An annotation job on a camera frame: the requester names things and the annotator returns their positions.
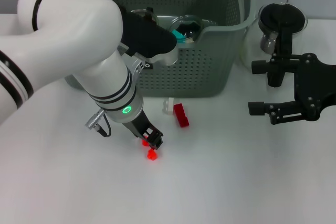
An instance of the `gray plastic basket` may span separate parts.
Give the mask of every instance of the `gray plastic basket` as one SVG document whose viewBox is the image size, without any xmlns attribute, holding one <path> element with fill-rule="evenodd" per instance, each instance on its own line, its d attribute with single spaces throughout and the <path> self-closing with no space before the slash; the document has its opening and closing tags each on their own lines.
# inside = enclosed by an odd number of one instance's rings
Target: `gray plastic basket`
<svg viewBox="0 0 336 224">
<path fill-rule="evenodd" d="M 255 18 L 256 0 L 114 0 L 127 10 L 151 6 L 159 25 L 192 14 L 205 29 L 193 44 L 179 44 L 177 63 L 154 64 L 138 82 L 143 95 L 152 97 L 210 97 L 220 93 L 239 54 L 246 28 Z M 209 26 L 209 20 L 219 26 Z"/>
</svg>

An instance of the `white table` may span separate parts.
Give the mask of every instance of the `white table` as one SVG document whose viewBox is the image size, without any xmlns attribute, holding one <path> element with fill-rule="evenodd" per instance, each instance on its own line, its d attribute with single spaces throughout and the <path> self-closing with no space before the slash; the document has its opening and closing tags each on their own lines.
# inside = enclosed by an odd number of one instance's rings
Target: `white table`
<svg viewBox="0 0 336 224">
<path fill-rule="evenodd" d="M 303 51 L 336 63 L 335 30 L 310 20 Z M 86 129 L 95 103 L 52 83 L 0 128 L 0 223 L 335 223 L 335 108 L 318 122 L 272 126 L 247 103 L 291 101 L 293 88 L 267 90 L 237 61 L 220 95 L 180 100 L 184 129 L 162 113 L 163 99 L 146 98 L 164 134 L 150 161 L 123 125 L 112 123 L 110 138 Z"/>
</svg>

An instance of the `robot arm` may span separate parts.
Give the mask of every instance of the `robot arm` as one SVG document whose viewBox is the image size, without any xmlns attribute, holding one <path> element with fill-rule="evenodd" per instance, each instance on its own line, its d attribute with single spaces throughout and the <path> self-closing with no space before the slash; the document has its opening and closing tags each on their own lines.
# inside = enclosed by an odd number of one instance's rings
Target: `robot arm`
<svg viewBox="0 0 336 224">
<path fill-rule="evenodd" d="M 162 133 L 142 111 L 143 99 L 117 51 L 123 19 L 115 2 L 19 0 L 17 16 L 25 34 L 0 36 L 0 124 L 38 89 L 75 73 L 107 116 L 143 139 L 152 129 L 151 147 L 161 145 Z M 177 59 L 176 44 L 168 51 Z"/>
</svg>

